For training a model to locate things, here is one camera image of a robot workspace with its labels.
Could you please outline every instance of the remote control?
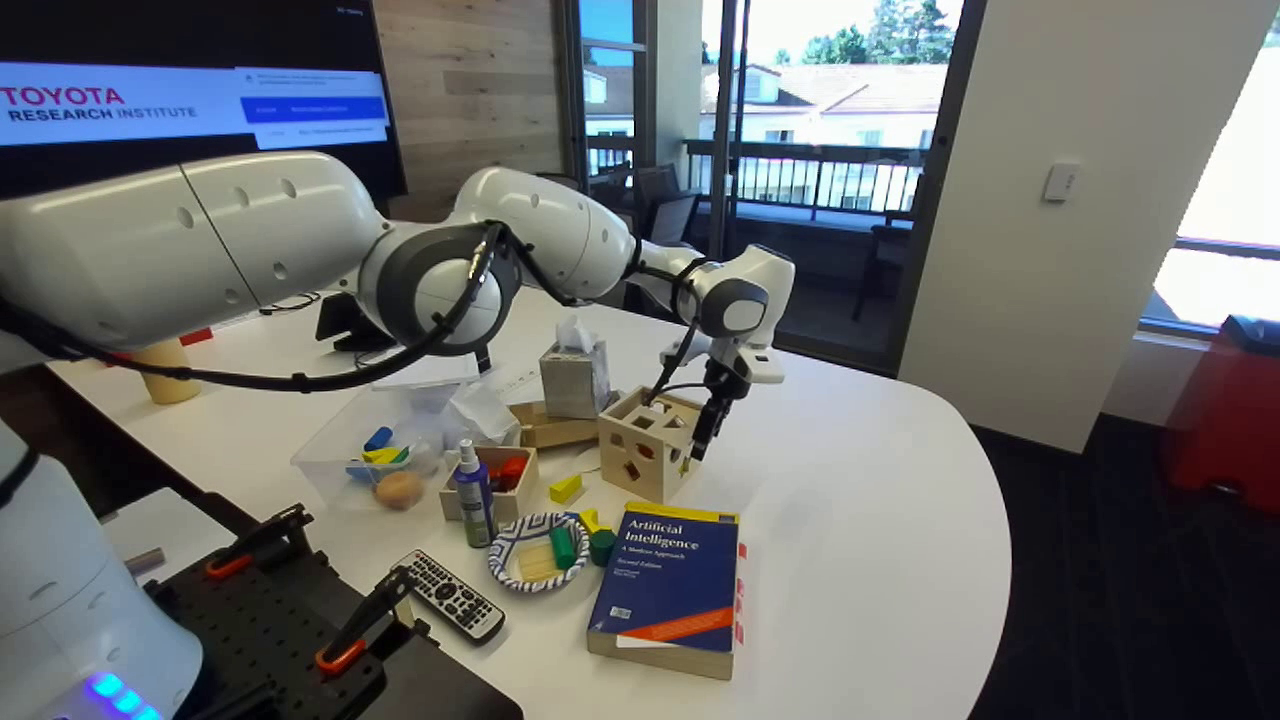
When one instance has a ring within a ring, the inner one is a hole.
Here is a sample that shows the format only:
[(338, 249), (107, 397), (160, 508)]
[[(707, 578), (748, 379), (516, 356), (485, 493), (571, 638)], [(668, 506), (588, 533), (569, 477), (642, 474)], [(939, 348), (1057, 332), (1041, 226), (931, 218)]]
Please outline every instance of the remote control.
[(413, 596), (468, 643), (487, 643), (504, 630), (507, 618), (428, 552), (413, 552), (401, 564), (413, 578)]

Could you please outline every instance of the sky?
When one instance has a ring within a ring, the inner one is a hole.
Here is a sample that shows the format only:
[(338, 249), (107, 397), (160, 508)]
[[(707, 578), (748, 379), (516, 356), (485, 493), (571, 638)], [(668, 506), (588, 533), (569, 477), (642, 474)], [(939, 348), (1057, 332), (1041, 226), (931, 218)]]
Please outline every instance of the sky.
[[(958, 0), (939, 0), (945, 20), (956, 29)], [(877, 0), (751, 0), (751, 62), (771, 66), (785, 47), (801, 62), (813, 36), (831, 36), (854, 23), (872, 33)], [(704, 40), (718, 47), (718, 0), (704, 0)]]

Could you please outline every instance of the book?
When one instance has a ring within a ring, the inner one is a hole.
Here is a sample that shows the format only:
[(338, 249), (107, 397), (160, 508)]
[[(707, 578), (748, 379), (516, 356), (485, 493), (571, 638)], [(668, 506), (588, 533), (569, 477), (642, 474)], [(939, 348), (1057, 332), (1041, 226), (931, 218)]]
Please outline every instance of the book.
[(736, 518), (627, 506), (588, 622), (588, 652), (727, 680), (736, 541)]

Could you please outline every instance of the screen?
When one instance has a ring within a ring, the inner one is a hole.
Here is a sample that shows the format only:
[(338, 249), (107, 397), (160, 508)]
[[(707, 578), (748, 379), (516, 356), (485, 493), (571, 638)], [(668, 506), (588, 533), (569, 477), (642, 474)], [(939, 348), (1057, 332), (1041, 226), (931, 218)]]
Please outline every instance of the screen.
[(0, 0), (0, 195), (316, 147), (402, 195), (368, 0)]

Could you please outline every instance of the table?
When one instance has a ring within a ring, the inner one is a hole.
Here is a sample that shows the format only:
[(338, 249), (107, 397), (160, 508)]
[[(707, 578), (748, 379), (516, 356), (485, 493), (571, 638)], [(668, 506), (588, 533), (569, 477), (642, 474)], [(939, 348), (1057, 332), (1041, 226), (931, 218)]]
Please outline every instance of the table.
[[(564, 319), (520, 291), (490, 344), (490, 386), (530, 400), (537, 356)], [(579, 310), (609, 339), (614, 388), (652, 379), (680, 330), (614, 310)], [(558, 596), (507, 596), (435, 499), (413, 514), (337, 514), (292, 467), (292, 452), (352, 397), (259, 397), (202, 388), (155, 409), (138, 379), (101, 365), (55, 365), (111, 423), (202, 493), (251, 518), (302, 499), (313, 541), (352, 589), (372, 589), (406, 548), (428, 548), (507, 608), (507, 634), (468, 650), (440, 630), (445, 652), (504, 689), (526, 716), (968, 716), (990, 669), (1007, 608), (1007, 518), (971, 430), (939, 397), (780, 354), (789, 386), (751, 388), (727, 417), (707, 465), (676, 506), (744, 518), (744, 643), (727, 683), (600, 660), (584, 623), (600, 573)], [(235, 319), (193, 348), (193, 365), (292, 373), (344, 370), (313, 344), (313, 316)], [(401, 386), (456, 375), (422, 360)], [(590, 452), (543, 455), (543, 482), (584, 474)], [(618, 518), (627, 495), (588, 474), (579, 508)]]

